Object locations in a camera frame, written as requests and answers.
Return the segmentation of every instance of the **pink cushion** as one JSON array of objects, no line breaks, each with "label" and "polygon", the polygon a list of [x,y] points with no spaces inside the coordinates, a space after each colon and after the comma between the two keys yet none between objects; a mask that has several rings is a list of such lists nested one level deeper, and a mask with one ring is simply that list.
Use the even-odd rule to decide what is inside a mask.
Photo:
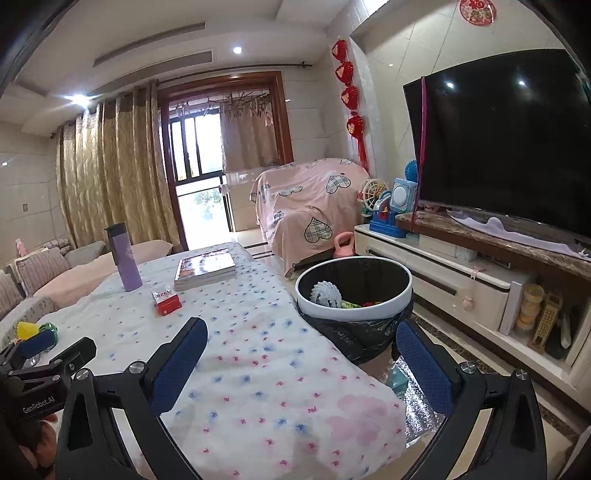
[{"label": "pink cushion", "polygon": [[[131,248],[136,263],[142,264],[166,257],[172,247],[172,244],[164,240],[152,240],[133,245]],[[113,255],[111,253],[101,255],[90,263],[78,265],[54,278],[37,290],[35,296],[51,298],[57,310],[69,307],[90,294],[104,279],[116,271]]]},{"label": "pink cushion", "polygon": [[22,302],[21,294],[10,275],[0,270],[0,320]]},{"label": "pink cushion", "polygon": [[70,264],[59,248],[50,248],[17,260],[17,268],[27,297],[32,297],[43,285],[69,270]]}]

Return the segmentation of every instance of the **blue toy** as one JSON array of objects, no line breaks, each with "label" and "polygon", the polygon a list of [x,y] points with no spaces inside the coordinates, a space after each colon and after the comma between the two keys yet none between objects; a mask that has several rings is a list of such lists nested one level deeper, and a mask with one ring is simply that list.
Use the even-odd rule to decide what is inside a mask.
[{"label": "blue toy", "polygon": [[375,202],[369,230],[405,238],[406,231],[396,226],[396,216],[399,213],[412,212],[417,195],[417,161],[409,162],[404,169],[406,180],[394,179],[392,190],[383,192]]}]

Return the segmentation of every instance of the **blue gripper pad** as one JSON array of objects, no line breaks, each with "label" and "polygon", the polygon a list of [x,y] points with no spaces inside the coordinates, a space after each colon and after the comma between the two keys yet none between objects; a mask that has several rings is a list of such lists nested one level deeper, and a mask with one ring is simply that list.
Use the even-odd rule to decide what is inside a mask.
[{"label": "blue gripper pad", "polygon": [[[431,348],[437,347],[429,339],[427,341]],[[417,379],[431,408],[446,417],[449,416],[453,411],[454,385],[430,349],[407,322],[401,322],[396,330],[396,346]]]},{"label": "blue gripper pad", "polygon": [[19,343],[18,353],[25,359],[33,358],[36,354],[55,346],[55,344],[56,337],[54,333],[51,330],[42,330],[29,340]]},{"label": "blue gripper pad", "polygon": [[154,378],[150,403],[156,415],[174,407],[206,345],[207,325],[198,319]]}]

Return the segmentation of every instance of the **wooden door frame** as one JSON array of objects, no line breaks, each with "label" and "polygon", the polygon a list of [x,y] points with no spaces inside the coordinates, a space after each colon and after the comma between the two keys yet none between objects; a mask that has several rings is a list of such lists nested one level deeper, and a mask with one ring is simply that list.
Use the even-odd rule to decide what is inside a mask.
[{"label": "wooden door frame", "polygon": [[285,92],[283,90],[283,77],[281,72],[234,73],[232,75],[210,77],[181,83],[158,91],[158,107],[160,108],[164,167],[166,170],[166,181],[168,183],[168,194],[170,196],[170,202],[173,205],[174,220],[177,224],[178,235],[185,250],[188,250],[189,248],[187,246],[187,237],[184,231],[183,218],[181,217],[181,210],[178,203],[177,189],[174,180],[174,167],[171,152],[172,145],[168,134],[168,123],[170,121],[170,112],[168,108],[171,103],[248,89],[269,90],[271,94],[271,106],[273,108],[273,127],[275,129],[275,140],[277,142],[279,162],[281,165],[292,163],[294,161],[294,156],[291,147],[290,126],[287,118],[287,107],[285,105]]}]

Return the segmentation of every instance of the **screw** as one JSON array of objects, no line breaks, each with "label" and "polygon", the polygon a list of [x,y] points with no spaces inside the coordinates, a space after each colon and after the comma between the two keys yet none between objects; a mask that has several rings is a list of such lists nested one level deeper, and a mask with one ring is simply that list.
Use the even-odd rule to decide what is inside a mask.
[{"label": "screw", "polygon": [[78,370],[76,372],[76,379],[77,380],[85,380],[86,378],[88,378],[88,369],[87,368],[83,368],[82,370]]},{"label": "screw", "polygon": [[527,380],[527,378],[529,377],[529,374],[525,370],[519,369],[519,370],[515,370],[515,376],[517,378],[519,378],[520,380]]},{"label": "screw", "polygon": [[143,362],[134,362],[129,366],[130,373],[140,374],[144,371],[145,365]]},{"label": "screw", "polygon": [[474,362],[462,362],[460,364],[460,368],[465,374],[468,375],[472,375],[477,370],[476,364]]}]

